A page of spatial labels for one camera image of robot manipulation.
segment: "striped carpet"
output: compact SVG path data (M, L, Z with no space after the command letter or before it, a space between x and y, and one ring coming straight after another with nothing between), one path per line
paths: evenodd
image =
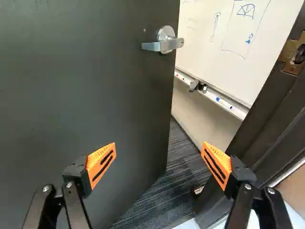
M111 229L162 229L193 213L190 190L204 185L210 172L196 146L174 119L170 128L166 173Z

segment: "bolt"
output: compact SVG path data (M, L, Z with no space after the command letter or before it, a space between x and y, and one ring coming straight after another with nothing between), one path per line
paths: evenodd
M267 190L270 194L272 194L272 195L275 194L275 191L272 188L269 187Z
M246 184L244 187L248 190L251 190L251 185L249 185L249 184Z
M71 188L72 187L72 182L69 182L68 184L66 184L66 188Z
M42 188L42 191L47 192L47 191L49 191L49 189L50 189L50 187L48 185L46 185Z

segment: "door lock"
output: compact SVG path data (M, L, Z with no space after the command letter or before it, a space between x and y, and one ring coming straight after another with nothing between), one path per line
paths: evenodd
M142 49L167 54L184 45L184 38L176 38L175 31L170 25L163 26L157 36L158 42L142 43Z

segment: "blue marker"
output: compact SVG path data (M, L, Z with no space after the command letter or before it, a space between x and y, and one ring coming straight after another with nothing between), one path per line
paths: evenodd
M229 104L228 102L226 102L225 100L216 97L216 101L218 101L220 104L224 105L226 108L232 109L233 106L231 104Z

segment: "wall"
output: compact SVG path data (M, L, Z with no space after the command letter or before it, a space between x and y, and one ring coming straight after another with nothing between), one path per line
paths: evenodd
M283 180L276 188L284 200L305 219L305 165L298 168L292 175Z
M176 78L172 115L200 150L206 141L225 151L242 123Z

